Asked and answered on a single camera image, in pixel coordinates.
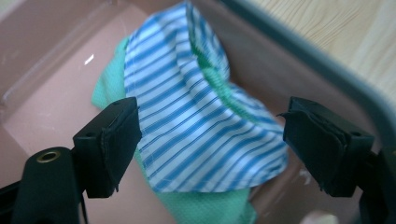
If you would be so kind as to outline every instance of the teal fabric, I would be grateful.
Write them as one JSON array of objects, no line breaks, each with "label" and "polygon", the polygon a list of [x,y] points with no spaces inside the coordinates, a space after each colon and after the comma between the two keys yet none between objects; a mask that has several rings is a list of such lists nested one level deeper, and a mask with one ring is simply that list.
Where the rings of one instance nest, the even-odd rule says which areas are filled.
[{"label": "teal fabric", "polygon": [[[127,38],[119,43],[114,58],[96,83],[92,94],[92,103],[99,108],[104,109],[112,102],[125,98],[123,70],[127,43]],[[147,181],[138,150],[134,154],[134,158],[139,163]],[[256,219],[256,212],[248,202],[249,189],[222,193],[154,193],[177,223],[248,224],[253,223]]]}]

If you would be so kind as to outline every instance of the blue and white striped fabric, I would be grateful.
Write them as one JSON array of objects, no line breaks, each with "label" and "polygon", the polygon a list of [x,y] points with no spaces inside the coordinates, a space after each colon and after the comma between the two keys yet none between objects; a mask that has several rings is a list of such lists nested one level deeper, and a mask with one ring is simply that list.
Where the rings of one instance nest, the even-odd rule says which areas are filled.
[{"label": "blue and white striped fabric", "polygon": [[225,53],[189,3],[154,14],[129,38],[124,85],[137,98],[143,138],[138,144],[151,187],[159,192],[223,192],[257,186],[286,167],[282,129],[257,100],[235,85],[234,99],[251,120],[224,105],[191,50],[206,55],[229,78]]}]

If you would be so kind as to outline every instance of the cloth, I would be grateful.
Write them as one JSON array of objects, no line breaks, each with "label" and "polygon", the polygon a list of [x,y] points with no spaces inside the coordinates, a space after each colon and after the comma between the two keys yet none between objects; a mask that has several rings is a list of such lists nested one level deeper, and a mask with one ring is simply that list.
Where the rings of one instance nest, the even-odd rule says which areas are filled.
[{"label": "cloth", "polygon": [[247,189],[286,167],[282,128],[229,75],[217,37],[189,3],[130,36],[124,87],[140,106],[138,149],[155,191]]},{"label": "cloth", "polygon": [[[116,47],[114,57],[107,65],[94,88],[92,103],[101,109],[114,101],[125,98],[123,88],[123,68],[128,38]],[[134,159],[139,164],[147,183],[144,166],[138,150]],[[154,192],[177,223],[186,224],[251,224],[256,220],[256,212],[248,203],[249,189],[231,190],[222,193],[201,192]]]}]

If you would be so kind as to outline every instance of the wooden surface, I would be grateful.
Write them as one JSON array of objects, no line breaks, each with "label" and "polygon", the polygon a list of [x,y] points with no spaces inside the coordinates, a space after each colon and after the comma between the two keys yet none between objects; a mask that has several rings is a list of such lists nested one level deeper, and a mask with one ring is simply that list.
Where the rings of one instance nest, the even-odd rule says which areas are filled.
[{"label": "wooden surface", "polygon": [[371,84],[396,110],[395,0],[250,0]]}]

